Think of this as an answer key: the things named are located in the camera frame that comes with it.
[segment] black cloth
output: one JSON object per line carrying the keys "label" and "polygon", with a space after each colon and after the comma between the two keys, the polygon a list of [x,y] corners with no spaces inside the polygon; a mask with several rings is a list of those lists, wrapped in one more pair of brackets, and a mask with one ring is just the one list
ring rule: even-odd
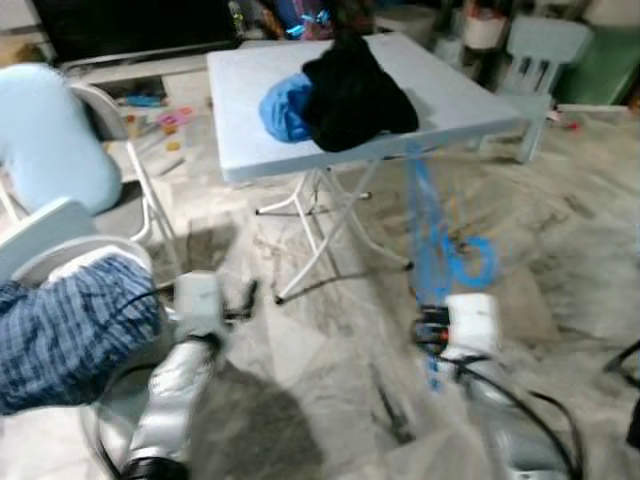
{"label": "black cloth", "polygon": [[313,85],[302,118],[323,150],[338,152],[381,132],[418,129],[418,115],[409,98],[359,35],[341,33],[329,50],[306,63],[302,71]]}
{"label": "black cloth", "polygon": [[640,450],[640,400],[638,400],[638,403],[636,403],[636,408],[633,411],[633,418],[631,419],[631,426],[629,427],[627,442],[632,447]]}

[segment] green object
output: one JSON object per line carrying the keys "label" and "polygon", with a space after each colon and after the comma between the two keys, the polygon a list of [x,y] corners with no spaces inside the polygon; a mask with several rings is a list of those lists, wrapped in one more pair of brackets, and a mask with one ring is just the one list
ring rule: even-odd
{"label": "green object", "polygon": [[594,38],[577,65],[562,73],[554,96],[559,103],[617,105],[640,65],[637,28],[593,27]]}

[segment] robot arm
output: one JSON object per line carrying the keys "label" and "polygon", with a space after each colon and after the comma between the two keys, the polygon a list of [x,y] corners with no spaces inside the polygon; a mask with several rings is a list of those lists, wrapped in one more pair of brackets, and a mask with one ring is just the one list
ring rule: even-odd
{"label": "robot arm", "polygon": [[427,307],[416,322],[414,340],[439,360],[439,369],[455,373],[469,413],[481,429],[497,480],[572,480],[557,445],[521,408],[486,381],[455,365],[473,363],[477,372],[510,390],[511,381],[491,356],[497,353],[498,308],[485,294],[450,295],[444,307]]}
{"label": "robot arm", "polygon": [[149,402],[131,441],[125,480],[189,478],[191,413],[228,345],[222,292],[213,273],[181,276],[176,306],[177,345],[149,380]]}

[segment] television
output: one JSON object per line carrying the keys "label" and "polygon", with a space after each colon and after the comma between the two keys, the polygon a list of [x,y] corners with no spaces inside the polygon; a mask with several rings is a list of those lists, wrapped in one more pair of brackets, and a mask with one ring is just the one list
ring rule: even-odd
{"label": "television", "polygon": [[187,54],[237,45],[226,0],[31,1],[57,64]]}

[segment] folding table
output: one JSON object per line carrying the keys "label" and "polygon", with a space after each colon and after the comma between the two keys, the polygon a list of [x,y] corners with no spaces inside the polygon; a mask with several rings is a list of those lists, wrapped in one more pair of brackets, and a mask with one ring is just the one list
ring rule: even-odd
{"label": "folding table", "polygon": [[[366,191],[382,162],[405,152],[408,142],[425,150],[501,133],[518,125],[520,116],[504,100],[482,89],[402,34],[366,37],[382,68],[409,96],[420,120],[416,132],[383,134],[351,150],[329,153],[314,142],[282,143],[265,130],[258,105],[269,88],[299,73],[304,63],[319,57],[331,42],[282,42],[282,45],[213,52],[207,56],[220,166],[224,179],[241,182],[268,175],[304,172],[289,198],[265,206],[257,214],[293,204],[313,249],[305,267],[275,297],[282,304],[311,271],[346,222],[374,251],[412,268],[413,263],[375,243],[353,207]],[[367,166],[355,190],[345,192],[329,167],[351,162]],[[300,202],[303,187],[322,180],[341,212],[319,244],[311,234]]]}

